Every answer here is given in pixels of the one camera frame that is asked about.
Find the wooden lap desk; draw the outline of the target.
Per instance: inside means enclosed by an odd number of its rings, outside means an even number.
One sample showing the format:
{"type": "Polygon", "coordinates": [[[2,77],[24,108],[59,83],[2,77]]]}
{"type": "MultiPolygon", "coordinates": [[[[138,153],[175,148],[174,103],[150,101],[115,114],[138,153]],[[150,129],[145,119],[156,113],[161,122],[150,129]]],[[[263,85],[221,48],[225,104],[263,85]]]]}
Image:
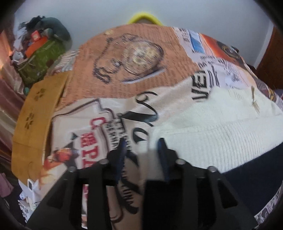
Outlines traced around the wooden lap desk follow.
{"type": "Polygon", "coordinates": [[[13,135],[11,170],[25,185],[36,181],[50,152],[50,126],[70,71],[44,78],[29,91],[13,135]]]}

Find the grey plush toy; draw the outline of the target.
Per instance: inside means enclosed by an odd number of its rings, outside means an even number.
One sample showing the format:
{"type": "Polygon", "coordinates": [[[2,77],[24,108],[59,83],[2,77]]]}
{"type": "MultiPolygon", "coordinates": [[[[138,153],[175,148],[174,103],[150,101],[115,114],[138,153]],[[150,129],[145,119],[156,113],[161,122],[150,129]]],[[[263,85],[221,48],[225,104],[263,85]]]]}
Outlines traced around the grey plush toy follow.
{"type": "Polygon", "coordinates": [[[54,37],[61,41],[69,41],[71,38],[66,27],[57,18],[43,18],[41,25],[48,38],[54,37]]]}

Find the orange box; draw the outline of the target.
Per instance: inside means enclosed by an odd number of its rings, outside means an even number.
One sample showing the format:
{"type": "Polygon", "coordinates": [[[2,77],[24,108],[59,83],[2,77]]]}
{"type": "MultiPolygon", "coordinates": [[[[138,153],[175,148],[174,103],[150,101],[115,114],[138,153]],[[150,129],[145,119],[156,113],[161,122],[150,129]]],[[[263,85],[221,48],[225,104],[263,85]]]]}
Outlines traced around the orange box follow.
{"type": "Polygon", "coordinates": [[[25,51],[25,55],[29,58],[31,57],[31,55],[38,50],[39,48],[41,48],[46,42],[48,41],[47,37],[42,37],[41,39],[39,39],[38,41],[32,43],[27,50],[25,51]]]}

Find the newspaper print bed blanket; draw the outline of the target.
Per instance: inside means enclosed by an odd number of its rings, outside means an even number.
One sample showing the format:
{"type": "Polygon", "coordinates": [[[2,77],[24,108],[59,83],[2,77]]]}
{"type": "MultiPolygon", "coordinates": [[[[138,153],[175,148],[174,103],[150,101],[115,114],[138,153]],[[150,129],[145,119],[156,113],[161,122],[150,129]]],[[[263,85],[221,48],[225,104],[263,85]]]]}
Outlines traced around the newspaper print bed blanket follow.
{"type": "Polygon", "coordinates": [[[233,47],[182,28],[129,24],[83,44],[52,118],[51,153],[41,172],[43,193],[71,165],[86,168],[125,139],[129,157],[116,188],[108,188],[113,229],[140,229],[148,173],[149,134],[173,115],[206,100],[213,88],[258,89],[282,100],[233,47]]]}

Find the pile of papers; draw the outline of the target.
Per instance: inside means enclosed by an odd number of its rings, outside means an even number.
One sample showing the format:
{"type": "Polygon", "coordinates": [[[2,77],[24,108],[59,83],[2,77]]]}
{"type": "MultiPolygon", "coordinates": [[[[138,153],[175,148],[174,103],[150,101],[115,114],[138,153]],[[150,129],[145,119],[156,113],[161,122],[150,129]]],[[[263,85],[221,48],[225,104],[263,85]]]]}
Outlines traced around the pile of papers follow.
{"type": "Polygon", "coordinates": [[[35,182],[31,179],[27,179],[27,185],[18,180],[19,186],[22,191],[19,195],[18,205],[22,211],[22,216],[27,223],[35,209],[41,202],[41,195],[39,189],[39,180],[35,182]]]}

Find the brown wooden door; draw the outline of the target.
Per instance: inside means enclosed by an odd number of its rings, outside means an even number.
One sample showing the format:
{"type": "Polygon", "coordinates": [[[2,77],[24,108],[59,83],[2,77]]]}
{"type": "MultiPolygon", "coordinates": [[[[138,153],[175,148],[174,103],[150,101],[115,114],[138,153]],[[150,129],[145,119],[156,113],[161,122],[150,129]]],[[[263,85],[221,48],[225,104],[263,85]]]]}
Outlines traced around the brown wooden door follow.
{"type": "Polygon", "coordinates": [[[267,50],[256,70],[257,77],[272,89],[282,89],[282,61],[282,33],[274,27],[267,50]]]}

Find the black white striped sweater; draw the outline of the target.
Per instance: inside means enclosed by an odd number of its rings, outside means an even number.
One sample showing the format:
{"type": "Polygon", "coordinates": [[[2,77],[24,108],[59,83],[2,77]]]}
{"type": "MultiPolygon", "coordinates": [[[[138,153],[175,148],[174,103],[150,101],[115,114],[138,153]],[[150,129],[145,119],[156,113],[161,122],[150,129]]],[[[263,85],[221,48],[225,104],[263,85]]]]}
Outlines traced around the black white striped sweater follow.
{"type": "Polygon", "coordinates": [[[258,223],[282,195],[282,109],[258,89],[213,88],[209,97],[153,127],[147,178],[161,180],[157,142],[193,166],[223,173],[258,223]]]}

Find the green patterned storage basket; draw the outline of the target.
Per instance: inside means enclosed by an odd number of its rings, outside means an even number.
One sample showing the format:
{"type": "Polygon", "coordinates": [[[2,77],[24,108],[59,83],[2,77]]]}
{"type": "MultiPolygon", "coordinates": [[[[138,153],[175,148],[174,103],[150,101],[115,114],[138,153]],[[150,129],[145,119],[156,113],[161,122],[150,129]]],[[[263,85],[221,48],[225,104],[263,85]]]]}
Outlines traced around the green patterned storage basket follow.
{"type": "Polygon", "coordinates": [[[17,71],[24,86],[31,87],[42,80],[49,67],[65,53],[65,47],[59,40],[48,40],[31,57],[17,65],[17,71]]]}

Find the striped red orange curtain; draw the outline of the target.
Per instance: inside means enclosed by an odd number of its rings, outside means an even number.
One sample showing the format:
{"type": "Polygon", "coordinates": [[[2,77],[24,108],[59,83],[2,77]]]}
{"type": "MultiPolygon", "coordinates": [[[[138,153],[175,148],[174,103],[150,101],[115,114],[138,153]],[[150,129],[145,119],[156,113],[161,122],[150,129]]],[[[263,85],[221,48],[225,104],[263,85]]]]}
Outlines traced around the striped red orange curtain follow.
{"type": "Polygon", "coordinates": [[[6,33],[1,32],[1,165],[11,169],[13,134],[24,104],[24,84],[11,65],[11,48],[6,33]]]}

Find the yellow foam bed rail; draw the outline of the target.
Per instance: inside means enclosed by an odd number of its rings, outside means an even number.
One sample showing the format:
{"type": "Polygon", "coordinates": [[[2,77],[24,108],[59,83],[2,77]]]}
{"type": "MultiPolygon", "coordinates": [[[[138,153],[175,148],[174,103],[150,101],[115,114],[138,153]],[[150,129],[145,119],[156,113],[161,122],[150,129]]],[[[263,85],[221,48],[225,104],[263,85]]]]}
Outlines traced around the yellow foam bed rail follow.
{"type": "Polygon", "coordinates": [[[152,14],[147,12],[138,12],[134,14],[128,21],[128,24],[136,24],[139,22],[148,22],[149,24],[155,24],[162,26],[163,24],[152,14]]]}

